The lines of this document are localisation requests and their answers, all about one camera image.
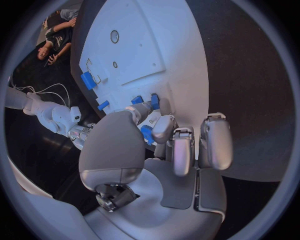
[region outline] man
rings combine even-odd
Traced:
[[[76,19],[76,17],[72,18],[70,21],[56,25],[46,32],[46,43],[38,49],[37,58],[39,60],[44,60],[52,49],[57,53],[49,57],[48,65],[52,65],[71,48],[72,28],[75,26]]]

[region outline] person's arm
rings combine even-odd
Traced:
[[[49,57],[48,61],[50,63],[48,63],[48,65],[54,64],[57,61],[57,59],[61,57],[65,52],[67,52],[70,48],[71,48],[71,43],[68,42],[57,55],[53,55]]]
[[[76,17],[71,19],[70,21],[67,21],[67,22],[63,22],[59,25],[56,25],[54,28],[53,28],[53,31],[56,33],[58,32],[59,30],[62,30],[62,29],[65,29],[65,28],[69,28],[69,27],[74,27],[75,26],[75,23],[76,23]]]

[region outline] black t-shirt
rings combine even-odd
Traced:
[[[73,28],[66,27],[57,32],[55,32],[53,29],[54,29],[54,27],[50,28],[46,32],[45,36],[46,36],[46,40],[50,41],[53,44],[52,49],[55,52],[59,53],[67,43],[71,42]]]

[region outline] black background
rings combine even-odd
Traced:
[[[9,32],[13,31],[14,35],[22,29],[22,25],[27,22],[27,17],[24,16],[25,11],[34,13],[42,1],[19,1],[9,2],[6,1],[1,8],[1,38],[0,46],[8,40]],[[259,5],[264,4],[264,8],[271,9],[274,13],[274,18],[280,22],[281,27],[284,27],[288,35],[291,37],[295,44],[294,52],[299,52],[299,30],[300,30],[300,19],[299,19],[299,8],[297,8],[297,1],[285,0],[285,1],[272,1],[264,0],[257,1]],[[6,52],[7,49],[1,48],[1,52]],[[29,239],[33,238],[33,235],[24,227],[22,221],[19,220],[14,210],[9,205],[5,195],[1,192],[1,226],[3,239],[19,239],[20,237]],[[299,224],[297,221],[299,216],[298,203],[300,200],[300,194],[297,193],[288,210],[285,212],[283,217],[275,225],[275,227],[265,236],[264,239],[274,239],[275,237],[288,236],[289,239],[298,239]]]

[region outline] cable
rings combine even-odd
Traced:
[[[47,90],[47,89],[49,89],[49,88],[51,88],[51,87],[53,87],[53,86],[55,86],[55,85],[61,85],[61,86],[63,86],[63,88],[64,88],[64,90],[65,90],[65,92],[66,92],[67,100],[68,100],[68,108],[70,108],[70,96],[69,96],[68,90],[67,90],[67,88],[66,88],[63,84],[61,84],[61,83],[55,83],[55,84],[53,84],[53,85],[51,85],[51,86],[49,86],[49,87],[47,87],[47,88],[45,88],[45,89],[43,89],[43,90],[41,90],[41,91],[36,91],[36,90],[34,89],[33,86],[17,87],[17,86],[14,84],[13,78],[12,78],[11,76],[9,77],[9,81],[10,81],[11,85],[12,85],[15,89],[17,89],[17,90],[19,90],[19,91],[23,91],[24,89],[30,89],[30,90],[31,90],[33,93],[35,93],[35,94],[55,94],[55,95],[59,96],[60,99],[63,101],[64,105],[67,106],[67,105],[66,105],[66,102],[64,101],[64,99],[63,99],[59,94],[57,94],[57,93],[55,93],[55,92],[51,92],[51,91],[43,92],[43,91],[45,91],[45,90]]]

